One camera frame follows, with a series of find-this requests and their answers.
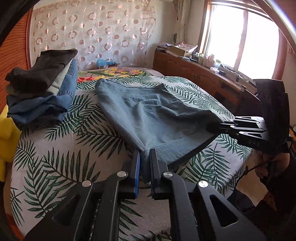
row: metal screw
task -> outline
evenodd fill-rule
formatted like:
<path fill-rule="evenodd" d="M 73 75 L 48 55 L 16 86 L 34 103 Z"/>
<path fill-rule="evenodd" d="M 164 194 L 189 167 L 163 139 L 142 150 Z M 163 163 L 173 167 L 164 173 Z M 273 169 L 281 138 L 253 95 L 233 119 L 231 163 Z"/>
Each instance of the metal screw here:
<path fill-rule="evenodd" d="M 117 176 L 119 176 L 119 177 L 125 177 L 126 176 L 126 172 L 120 171 L 120 172 L 117 173 Z"/>
<path fill-rule="evenodd" d="M 164 172 L 163 176 L 166 177 L 166 178 L 170 178 L 170 177 L 173 176 L 173 174 L 171 172 Z"/>
<path fill-rule="evenodd" d="M 198 185 L 201 188 L 206 188 L 209 184 L 206 181 L 200 181 L 200 182 L 198 182 Z"/>
<path fill-rule="evenodd" d="M 85 188 L 89 187 L 90 185 L 91 185 L 91 181 L 89 181 L 89 180 L 85 180 L 82 182 L 82 186 L 84 186 Z"/>

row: orange wooden panel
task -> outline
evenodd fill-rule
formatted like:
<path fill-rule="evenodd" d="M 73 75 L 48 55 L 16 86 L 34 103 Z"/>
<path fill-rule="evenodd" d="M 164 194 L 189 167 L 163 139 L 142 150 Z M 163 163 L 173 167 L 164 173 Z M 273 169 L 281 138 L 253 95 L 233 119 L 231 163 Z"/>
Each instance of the orange wooden panel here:
<path fill-rule="evenodd" d="M 28 69 L 26 54 L 27 22 L 29 13 L 26 13 L 14 26 L 0 47 L 0 111 L 6 105 L 5 87 L 8 81 L 6 75 L 14 68 Z"/>

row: leaf print bedsheet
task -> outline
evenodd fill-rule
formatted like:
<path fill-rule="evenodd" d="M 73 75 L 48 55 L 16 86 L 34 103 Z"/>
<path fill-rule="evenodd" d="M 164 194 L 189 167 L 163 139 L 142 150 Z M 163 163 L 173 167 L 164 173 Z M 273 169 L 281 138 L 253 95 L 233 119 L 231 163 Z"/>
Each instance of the leaf print bedsheet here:
<path fill-rule="evenodd" d="M 217 100 L 187 79 L 167 76 L 119 77 L 124 84 L 156 86 L 168 90 L 186 104 L 210 109 L 222 119 L 233 115 Z M 52 210 L 76 183 L 106 179 L 121 170 L 133 149 L 109 123 L 98 104 L 96 80 L 78 84 L 75 98 L 62 124 L 23 131 L 12 170 L 11 205 L 20 231 L 26 235 Z M 228 135 L 218 136 L 177 173 L 185 180 L 206 180 L 228 197 L 242 175 L 251 149 Z M 119 240 L 171 240 L 168 201 L 155 201 L 143 186 L 136 200 L 123 200 Z"/>

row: window frame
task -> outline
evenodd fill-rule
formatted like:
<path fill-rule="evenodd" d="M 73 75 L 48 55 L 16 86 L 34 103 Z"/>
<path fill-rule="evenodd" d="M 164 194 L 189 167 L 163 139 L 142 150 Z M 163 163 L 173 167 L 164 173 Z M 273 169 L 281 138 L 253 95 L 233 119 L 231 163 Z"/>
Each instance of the window frame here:
<path fill-rule="evenodd" d="M 205 0 L 204 3 L 204 10 L 203 10 L 203 16 L 202 16 L 202 23 L 201 23 L 201 31 L 198 39 L 198 47 L 197 47 L 197 52 L 199 53 L 204 53 L 205 56 L 207 55 L 207 51 L 209 48 L 209 41 L 211 38 L 211 17 L 213 14 L 213 11 L 215 9 L 215 6 L 218 4 L 210 4 L 211 0 Z M 238 55 L 234 64 L 234 67 L 228 66 L 227 64 L 224 64 L 225 66 L 229 67 L 233 71 L 239 73 L 243 78 L 253 81 L 250 77 L 246 76 L 245 74 L 241 73 L 238 71 L 240 61 L 242 59 L 242 54 L 244 50 L 244 45 L 246 41 L 246 36 L 247 36 L 247 23 L 248 23 L 248 13 L 249 11 L 246 9 L 241 8 L 240 6 L 237 6 L 236 8 L 244 10 L 244 26 L 243 26 L 243 31 L 242 31 L 242 37 L 241 37 L 241 42 L 239 44 L 239 51 Z M 255 14 L 258 14 L 262 17 L 265 17 L 272 21 L 271 18 L 269 18 L 266 15 L 259 14 L 257 12 L 251 11 Z M 286 63 L 286 56 L 287 56 L 287 40 L 282 34 L 282 32 L 279 29 L 279 47 L 278 47 L 278 55 L 277 55 L 277 60 L 276 60 L 276 65 L 274 68 L 274 72 L 272 75 L 273 79 L 281 80 L 284 72 L 284 67 Z"/>

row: yellow plush toy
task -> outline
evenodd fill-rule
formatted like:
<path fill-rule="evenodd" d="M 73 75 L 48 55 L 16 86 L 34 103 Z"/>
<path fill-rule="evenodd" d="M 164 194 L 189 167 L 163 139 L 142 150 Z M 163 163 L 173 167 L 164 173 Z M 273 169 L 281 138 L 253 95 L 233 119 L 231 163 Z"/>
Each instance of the yellow plush toy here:
<path fill-rule="evenodd" d="M 0 181 L 5 182 L 6 162 L 12 162 L 20 138 L 20 130 L 7 118 L 8 106 L 0 114 Z"/>

